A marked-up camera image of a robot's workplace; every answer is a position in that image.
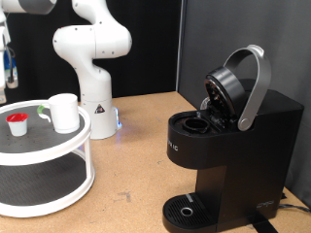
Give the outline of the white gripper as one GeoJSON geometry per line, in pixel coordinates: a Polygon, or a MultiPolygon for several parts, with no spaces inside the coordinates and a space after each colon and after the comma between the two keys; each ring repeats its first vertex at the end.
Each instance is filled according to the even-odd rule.
{"type": "Polygon", "coordinates": [[[4,51],[5,45],[0,45],[0,104],[4,104],[7,102],[6,94],[5,94],[5,66],[4,66],[4,51]]]}

